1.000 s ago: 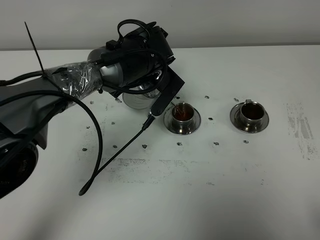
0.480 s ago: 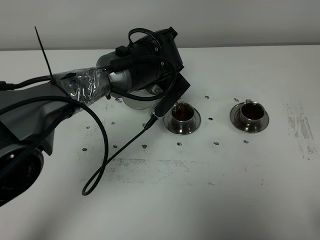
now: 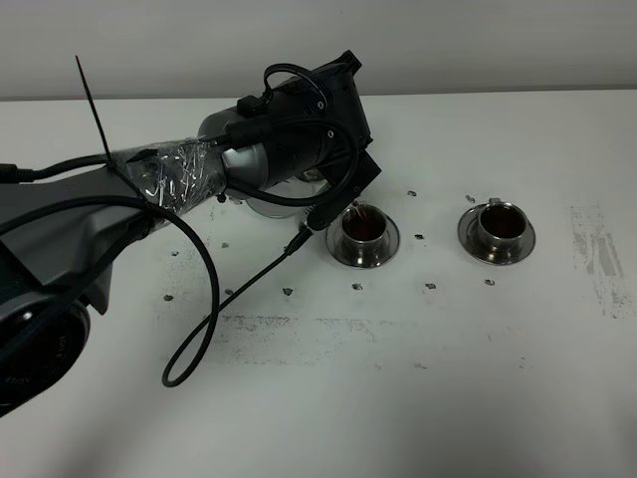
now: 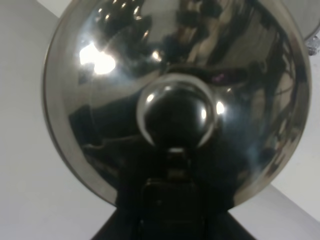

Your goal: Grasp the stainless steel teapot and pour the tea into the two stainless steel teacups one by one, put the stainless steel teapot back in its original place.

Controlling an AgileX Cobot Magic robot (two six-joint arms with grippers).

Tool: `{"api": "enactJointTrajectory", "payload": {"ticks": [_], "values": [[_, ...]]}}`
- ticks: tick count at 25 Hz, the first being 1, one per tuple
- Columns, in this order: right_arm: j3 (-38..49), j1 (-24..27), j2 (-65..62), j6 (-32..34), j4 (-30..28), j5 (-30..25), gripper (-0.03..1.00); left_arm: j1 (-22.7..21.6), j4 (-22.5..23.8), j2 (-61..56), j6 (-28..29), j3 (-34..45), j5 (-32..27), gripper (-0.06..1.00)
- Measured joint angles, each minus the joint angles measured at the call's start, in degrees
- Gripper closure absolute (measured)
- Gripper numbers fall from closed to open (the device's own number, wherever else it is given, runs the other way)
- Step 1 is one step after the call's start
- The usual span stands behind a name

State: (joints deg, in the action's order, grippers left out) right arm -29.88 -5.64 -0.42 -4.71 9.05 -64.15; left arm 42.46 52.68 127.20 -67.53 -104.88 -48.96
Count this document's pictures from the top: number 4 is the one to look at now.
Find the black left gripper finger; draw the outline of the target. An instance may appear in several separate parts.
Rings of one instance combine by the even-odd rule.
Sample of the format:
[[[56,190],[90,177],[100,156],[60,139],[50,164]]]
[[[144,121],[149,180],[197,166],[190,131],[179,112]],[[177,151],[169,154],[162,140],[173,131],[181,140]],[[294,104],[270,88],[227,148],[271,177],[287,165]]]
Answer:
[[[95,240],[251,240],[227,211],[209,212],[185,150],[170,149],[131,206],[117,205]]]

